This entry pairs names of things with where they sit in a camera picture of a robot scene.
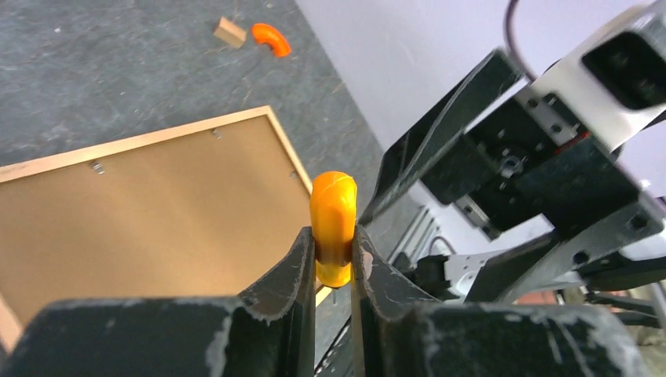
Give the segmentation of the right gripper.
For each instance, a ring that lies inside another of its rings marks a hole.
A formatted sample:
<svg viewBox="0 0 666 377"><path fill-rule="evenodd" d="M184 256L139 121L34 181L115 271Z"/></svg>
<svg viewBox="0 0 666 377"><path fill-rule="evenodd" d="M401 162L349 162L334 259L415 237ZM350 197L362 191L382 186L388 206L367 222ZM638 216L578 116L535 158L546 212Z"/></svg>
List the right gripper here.
<svg viewBox="0 0 666 377"><path fill-rule="evenodd" d="M664 212L589 137L559 150L514 98L465 129L523 78L494 49L383 155L359 218L370 225L423 176L488 236L544 216L551 231L487 261L469 302L511 302L542 284L664 230Z"/></svg>

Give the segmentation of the wooden picture frame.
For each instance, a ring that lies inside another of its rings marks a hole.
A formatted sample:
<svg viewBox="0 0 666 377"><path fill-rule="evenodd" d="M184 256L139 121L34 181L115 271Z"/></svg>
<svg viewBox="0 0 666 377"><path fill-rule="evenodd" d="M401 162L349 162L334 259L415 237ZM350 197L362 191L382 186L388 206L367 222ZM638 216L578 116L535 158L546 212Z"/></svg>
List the wooden picture frame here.
<svg viewBox="0 0 666 377"><path fill-rule="evenodd" d="M262 106L1 168L1 344L66 298L234 295L309 224Z"/></svg>

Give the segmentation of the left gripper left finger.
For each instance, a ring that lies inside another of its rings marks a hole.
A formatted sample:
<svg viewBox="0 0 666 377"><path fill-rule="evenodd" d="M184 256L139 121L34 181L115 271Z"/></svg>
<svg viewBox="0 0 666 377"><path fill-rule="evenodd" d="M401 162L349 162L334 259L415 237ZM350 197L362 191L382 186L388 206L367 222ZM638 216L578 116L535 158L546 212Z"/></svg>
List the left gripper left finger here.
<svg viewBox="0 0 666 377"><path fill-rule="evenodd" d="M237 295L71 299L45 306L4 376L311 376L314 238Z"/></svg>

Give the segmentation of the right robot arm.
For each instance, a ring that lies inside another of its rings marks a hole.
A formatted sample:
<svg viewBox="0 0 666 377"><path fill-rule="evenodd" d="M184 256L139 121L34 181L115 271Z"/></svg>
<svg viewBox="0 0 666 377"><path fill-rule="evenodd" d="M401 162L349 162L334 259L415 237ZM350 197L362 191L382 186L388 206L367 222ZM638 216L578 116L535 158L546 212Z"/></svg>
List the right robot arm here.
<svg viewBox="0 0 666 377"><path fill-rule="evenodd" d="M634 5L528 72L504 16L494 49L382 158L368 225L414 184L494 240L543 216L551 230L449 278L464 302L513 302L665 229L665 210L618 162L665 115L665 4Z"/></svg>

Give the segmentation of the orange handled screwdriver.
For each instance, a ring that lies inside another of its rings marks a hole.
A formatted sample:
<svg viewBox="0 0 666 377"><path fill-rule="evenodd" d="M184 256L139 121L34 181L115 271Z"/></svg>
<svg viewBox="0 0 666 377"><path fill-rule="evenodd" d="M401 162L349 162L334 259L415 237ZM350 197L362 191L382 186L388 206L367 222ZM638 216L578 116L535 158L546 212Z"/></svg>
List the orange handled screwdriver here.
<svg viewBox="0 0 666 377"><path fill-rule="evenodd" d="M328 171L313 180L309 202L319 281L316 304L349 283L352 242L357 223L357 184L341 171Z"/></svg>

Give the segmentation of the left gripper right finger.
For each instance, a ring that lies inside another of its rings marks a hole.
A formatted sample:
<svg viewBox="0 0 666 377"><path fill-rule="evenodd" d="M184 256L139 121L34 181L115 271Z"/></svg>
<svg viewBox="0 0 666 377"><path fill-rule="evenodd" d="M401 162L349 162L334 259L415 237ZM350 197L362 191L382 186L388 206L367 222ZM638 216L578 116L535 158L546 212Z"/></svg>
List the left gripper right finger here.
<svg viewBox="0 0 666 377"><path fill-rule="evenodd" d="M635 340L597 306L448 305L357 227L351 252L356 376L648 376Z"/></svg>

